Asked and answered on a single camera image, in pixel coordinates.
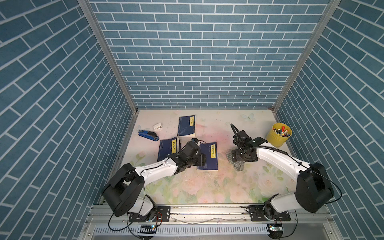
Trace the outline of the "grey striped cloth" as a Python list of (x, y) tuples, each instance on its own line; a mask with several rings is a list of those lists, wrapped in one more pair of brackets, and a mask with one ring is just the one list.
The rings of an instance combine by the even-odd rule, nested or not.
[(244, 161), (240, 160), (241, 158), (238, 156), (238, 154), (236, 153), (235, 150), (227, 152), (226, 157), (227, 157), (228, 162), (234, 167), (234, 169), (237, 172), (244, 170), (245, 163), (244, 163)]

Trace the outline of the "blue book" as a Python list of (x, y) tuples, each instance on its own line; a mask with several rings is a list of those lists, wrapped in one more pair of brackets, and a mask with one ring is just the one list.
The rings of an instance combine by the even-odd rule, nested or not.
[(196, 136), (196, 115), (179, 117), (178, 137), (195, 137)]
[(160, 162), (168, 157), (168, 155), (175, 154), (179, 151), (180, 141), (178, 137), (172, 139), (160, 140), (158, 158), (157, 161)]
[(206, 163), (202, 167), (197, 167), (200, 171), (217, 171), (218, 166), (218, 154), (217, 154), (217, 143), (202, 143), (200, 144), (201, 152), (206, 156)]

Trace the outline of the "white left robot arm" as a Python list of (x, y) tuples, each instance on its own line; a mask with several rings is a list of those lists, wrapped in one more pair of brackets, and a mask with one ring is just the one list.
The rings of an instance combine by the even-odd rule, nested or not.
[(158, 207), (147, 196), (145, 187), (192, 166), (202, 167), (206, 160), (200, 141), (193, 138), (178, 153), (170, 154), (162, 161), (142, 167), (122, 165), (103, 188), (102, 195), (116, 217), (132, 214), (143, 221), (150, 221)]

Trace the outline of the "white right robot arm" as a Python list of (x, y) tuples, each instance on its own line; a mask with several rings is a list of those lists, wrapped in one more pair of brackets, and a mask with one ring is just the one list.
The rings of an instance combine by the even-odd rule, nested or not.
[(227, 159), (238, 172), (244, 170), (245, 163), (263, 160), (281, 170), (296, 182), (294, 191), (287, 194), (275, 194), (261, 209), (248, 209), (252, 217), (259, 221), (275, 221), (290, 210), (303, 209), (316, 213), (323, 205), (330, 204), (335, 192), (335, 184), (329, 179), (326, 169), (320, 163), (310, 164), (292, 157), (289, 153), (275, 148), (267, 140), (252, 139), (245, 131), (239, 131), (231, 124), (234, 133), (235, 149), (227, 153)]

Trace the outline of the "yellow pen cup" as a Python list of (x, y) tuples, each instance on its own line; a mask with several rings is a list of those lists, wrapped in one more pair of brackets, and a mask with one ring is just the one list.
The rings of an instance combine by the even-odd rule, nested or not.
[(267, 134), (267, 141), (276, 148), (281, 147), (291, 137), (291, 136), (288, 138), (281, 137), (273, 131), (273, 128), (281, 129), (282, 126), (285, 126), (289, 130), (289, 133), (291, 134), (291, 136), (293, 134), (292, 129), (288, 125), (283, 124), (283, 123), (273, 124), (272, 128), (270, 129), (270, 131)]

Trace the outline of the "pens in cup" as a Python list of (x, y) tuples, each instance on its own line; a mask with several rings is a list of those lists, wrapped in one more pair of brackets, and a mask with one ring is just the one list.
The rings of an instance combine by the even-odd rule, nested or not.
[(276, 128), (273, 128), (273, 131), (281, 136), (281, 137), (285, 137), (285, 138), (288, 138), (291, 136), (291, 134), (289, 133), (289, 130), (285, 127), (285, 126), (282, 126), (281, 129), (276, 129)]

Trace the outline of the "blue black stapler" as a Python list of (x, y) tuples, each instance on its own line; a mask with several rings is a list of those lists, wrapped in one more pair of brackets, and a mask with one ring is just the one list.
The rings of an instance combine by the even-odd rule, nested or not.
[(155, 132), (147, 130), (139, 130), (138, 135), (154, 142), (157, 142), (160, 139)]

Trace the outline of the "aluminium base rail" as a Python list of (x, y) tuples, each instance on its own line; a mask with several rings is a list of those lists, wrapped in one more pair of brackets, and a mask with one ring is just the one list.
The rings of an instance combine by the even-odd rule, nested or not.
[[(258, 211), (251, 213), (251, 204), (170, 204), (170, 210), (158, 214), (154, 218), (155, 224), (253, 224), (269, 223), (269, 219)], [(108, 205), (93, 205), (87, 217), (85, 226), (117, 226), (125, 227), (129, 222), (129, 216), (113, 217), (112, 210)], [(272, 220), (271, 223), (283, 224), (333, 224), (334, 218), (328, 208), (322, 207), (316, 213), (309, 213), (303, 209), (289, 210), (290, 221)]]

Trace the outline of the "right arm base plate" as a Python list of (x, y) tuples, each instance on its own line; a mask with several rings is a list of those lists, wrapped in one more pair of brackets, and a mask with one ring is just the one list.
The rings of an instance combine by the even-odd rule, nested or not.
[(250, 215), (252, 222), (289, 222), (291, 216), (288, 211), (278, 213), (269, 206), (262, 204), (249, 205), (245, 207), (246, 212)]

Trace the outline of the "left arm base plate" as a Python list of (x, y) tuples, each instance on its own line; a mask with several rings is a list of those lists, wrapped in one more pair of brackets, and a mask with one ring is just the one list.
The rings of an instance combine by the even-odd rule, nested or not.
[(171, 212), (170, 206), (162, 206), (162, 205), (155, 206), (145, 216), (142, 216), (136, 213), (130, 214), (129, 222), (130, 223), (144, 223), (144, 222), (156, 223), (157, 222), (158, 224), (160, 222), (169, 222), (170, 212)]

